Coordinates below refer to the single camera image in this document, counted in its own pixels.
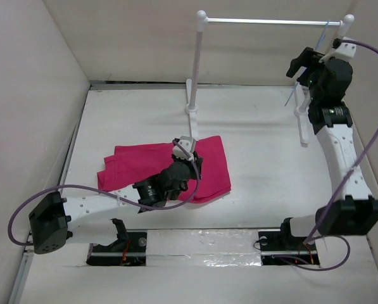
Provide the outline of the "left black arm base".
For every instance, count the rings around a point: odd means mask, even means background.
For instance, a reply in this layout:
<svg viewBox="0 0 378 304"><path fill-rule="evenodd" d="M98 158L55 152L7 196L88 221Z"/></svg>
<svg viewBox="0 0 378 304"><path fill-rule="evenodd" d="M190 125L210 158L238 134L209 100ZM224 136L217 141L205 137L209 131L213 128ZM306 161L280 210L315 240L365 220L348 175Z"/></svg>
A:
<svg viewBox="0 0 378 304"><path fill-rule="evenodd" d="M90 244L86 264L95 267L146 266L147 230L127 230L122 220L112 220L116 240L107 246Z"/></svg>

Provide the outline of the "silver taped centre panel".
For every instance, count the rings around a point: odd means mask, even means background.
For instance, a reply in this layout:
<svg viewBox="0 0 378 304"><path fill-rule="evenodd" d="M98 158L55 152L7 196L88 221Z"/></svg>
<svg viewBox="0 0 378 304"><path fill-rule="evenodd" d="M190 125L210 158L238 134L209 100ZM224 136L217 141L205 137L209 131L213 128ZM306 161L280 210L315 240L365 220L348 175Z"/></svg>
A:
<svg viewBox="0 0 378 304"><path fill-rule="evenodd" d="M256 229L162 229L147 234L148 267L258 267Z"/></svg>

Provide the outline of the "white clothes rack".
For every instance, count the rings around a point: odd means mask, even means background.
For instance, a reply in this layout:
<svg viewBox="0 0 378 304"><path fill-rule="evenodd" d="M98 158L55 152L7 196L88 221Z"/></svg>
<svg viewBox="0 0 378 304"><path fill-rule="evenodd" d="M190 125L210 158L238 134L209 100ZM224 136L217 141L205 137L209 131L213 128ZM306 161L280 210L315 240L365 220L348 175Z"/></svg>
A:
<svg viewBox="0 0 378 304"><path fill-rule="evenodd" d="M185 112L189 118L189 132L195 140L199 139L196 93L199 78L199 63L201 46L203 41L203 32L207 24L255 24L255 25L284 25L284 26L304 26L304 27L323 27L323 33L329 27L337 28L337 36L344 37L354 22L355 17L352 14L345 15L340 21L307 21L307 20L269 20L269 19L245 19L245 18L211 18L206 12L200 10L197 12L197 31L194 49L194 63L192 67L192 78L186 80L187 105Z"/></svg>

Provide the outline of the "light blue wire hanger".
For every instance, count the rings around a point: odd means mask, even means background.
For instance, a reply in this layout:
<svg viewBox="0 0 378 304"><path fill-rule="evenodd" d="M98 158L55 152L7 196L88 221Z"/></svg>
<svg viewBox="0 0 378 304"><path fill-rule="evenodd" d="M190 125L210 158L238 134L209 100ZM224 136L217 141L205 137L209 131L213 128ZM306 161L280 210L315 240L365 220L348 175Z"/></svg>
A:
<svg viewBox="0 0 378 304"><path fill-rule="evenodd" d="M324 42L324 40L325 40L326 32L327 32L327 29L328 29L328 27L329 27L329 22L330 22L330 20L327 20L327 22L325 23L325 25L324 25L324 27L323 27L322 33L321 33L320 37L318 38L318 40L317 40L317 42L316 42L316 44L315 44L315 47L313 48L315 51L318 51L318 50L319 50L321 44L322 44L322 43ZM294 93L295 93L297 87L298 87L298 81L296 81L296 82L294 83L293 88L292 88L292 91L291 91L289 97L287 98L287 100L286 100L284 106L287 106L287 105L288 105L288 103L290 102L292 96L294 95Z"/></svg>

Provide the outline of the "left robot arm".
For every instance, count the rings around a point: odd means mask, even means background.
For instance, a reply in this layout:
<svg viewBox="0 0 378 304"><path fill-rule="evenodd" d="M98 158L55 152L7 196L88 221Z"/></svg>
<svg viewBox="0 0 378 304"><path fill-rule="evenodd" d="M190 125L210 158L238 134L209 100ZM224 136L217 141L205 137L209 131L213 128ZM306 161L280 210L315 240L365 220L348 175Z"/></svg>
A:
<svg viewBox="0 0 378 304"><path fill-rule="evenodd" d="M93 189L91 196L64 198L49 190L28 215L35 253L51 253L67 243L124 249L127 233L122 215L168 210L168 201L175 201L178 208L185 202L179 195L188 190L188 182L199 182L203 159L197 152L172 159L160 173L112 193Z"/></svg>

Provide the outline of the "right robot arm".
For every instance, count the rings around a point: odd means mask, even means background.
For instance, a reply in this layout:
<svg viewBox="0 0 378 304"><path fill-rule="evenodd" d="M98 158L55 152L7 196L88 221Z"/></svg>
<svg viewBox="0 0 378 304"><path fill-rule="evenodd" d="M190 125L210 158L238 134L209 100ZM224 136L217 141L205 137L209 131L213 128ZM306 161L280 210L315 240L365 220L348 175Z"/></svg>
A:
<svg viewBox="0 0 378 304"><path fill-rule="evenodd" d="M331 178L332 196L328 204L314 214L287 218L279 233L285 249L294 249L303 240L316 236L364 236L378 221L378 199L373 197L362 175L353 142L353 120L343 101L351 84L350 60L356 53L356 42L341 41L327 54L307 47L291 60L287 77L300 68L305 71L297 81L308 88L308 121L320 143Z"/></svg>

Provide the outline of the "pink trousers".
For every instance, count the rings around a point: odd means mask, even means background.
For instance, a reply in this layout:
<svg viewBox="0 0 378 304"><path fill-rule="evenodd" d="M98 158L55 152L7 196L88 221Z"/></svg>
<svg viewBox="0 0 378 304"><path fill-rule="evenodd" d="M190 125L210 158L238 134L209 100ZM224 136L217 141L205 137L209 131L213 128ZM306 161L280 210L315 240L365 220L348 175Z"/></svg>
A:
<svg viewBox="0 0 378 304"><path fill-rule="evenodd" d="M115 191L158 174L172 164L172 143L115 146L97 173L98 188ZM208 203L230 192L231 182L224 146L219 136L201 139L195 152L203 159L199 189L191 203Z"/></svg>

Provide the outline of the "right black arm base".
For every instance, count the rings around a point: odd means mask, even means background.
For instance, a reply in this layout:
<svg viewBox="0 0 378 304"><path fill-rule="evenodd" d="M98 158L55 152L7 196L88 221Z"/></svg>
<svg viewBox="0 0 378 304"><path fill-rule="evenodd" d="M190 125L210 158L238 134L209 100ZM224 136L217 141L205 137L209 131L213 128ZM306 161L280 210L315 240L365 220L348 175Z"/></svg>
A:
<svg viewBox="0 0 378 304"><path fill-rule="evenodd" d="M263 266L271 265L320 265L315 243L304 245L305 237L290 233L290 218L285 218L279 228L261 229L253 243Z"/></svg>

